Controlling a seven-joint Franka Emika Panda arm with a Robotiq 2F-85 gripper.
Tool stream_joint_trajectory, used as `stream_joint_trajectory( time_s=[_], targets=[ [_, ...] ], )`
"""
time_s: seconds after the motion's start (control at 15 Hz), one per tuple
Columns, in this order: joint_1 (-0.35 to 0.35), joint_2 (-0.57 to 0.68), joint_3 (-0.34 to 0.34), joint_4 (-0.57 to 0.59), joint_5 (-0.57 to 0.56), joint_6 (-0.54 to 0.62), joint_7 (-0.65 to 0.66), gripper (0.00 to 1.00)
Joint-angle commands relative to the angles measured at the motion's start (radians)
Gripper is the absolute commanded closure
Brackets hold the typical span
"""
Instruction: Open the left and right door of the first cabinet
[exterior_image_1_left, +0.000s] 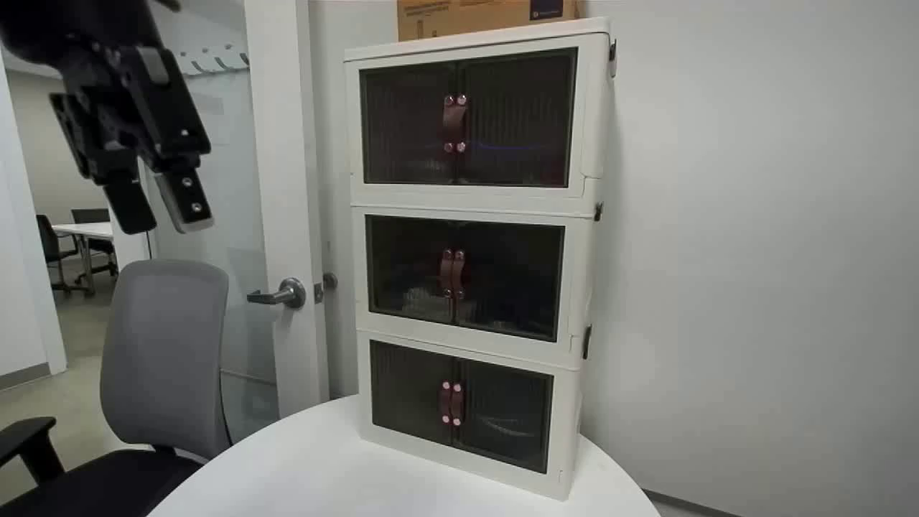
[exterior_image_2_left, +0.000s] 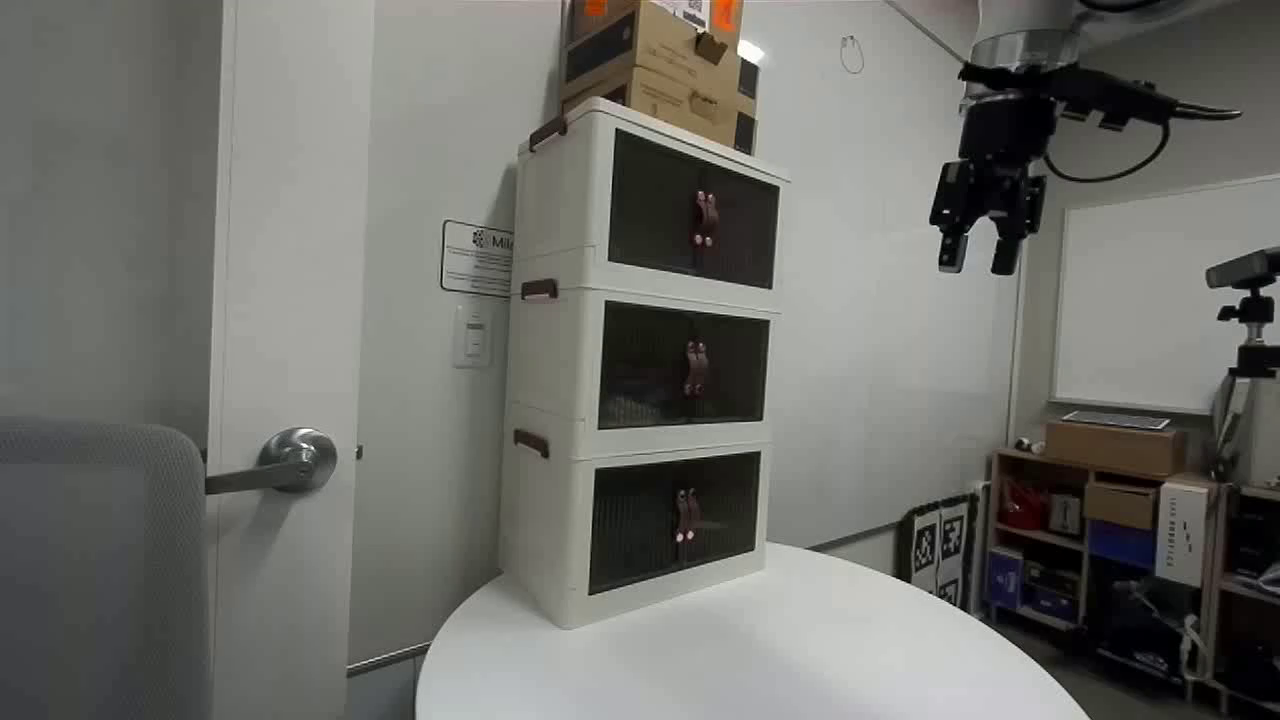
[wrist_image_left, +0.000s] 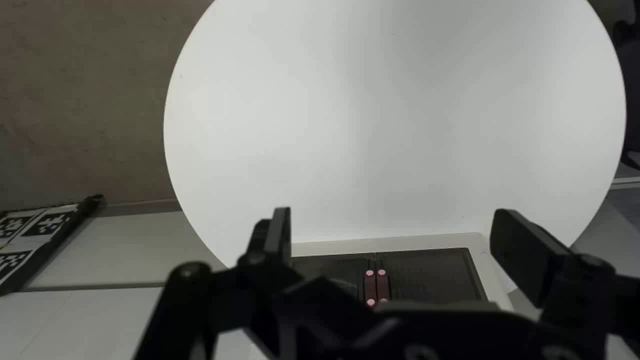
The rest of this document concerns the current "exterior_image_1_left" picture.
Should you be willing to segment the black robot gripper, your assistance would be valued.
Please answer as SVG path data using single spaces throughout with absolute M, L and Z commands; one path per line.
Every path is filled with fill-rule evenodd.
M 103 184 L 123 233 L 147 233 L 156 215 L 137 164 L 147 164 L 179 233 L 212 224 L 197 177 L 210 152 L 176 53 L 148 3 L 173 0 L 0 0 L 3 45 L 64 76 L 52 105 L 82 177 Z

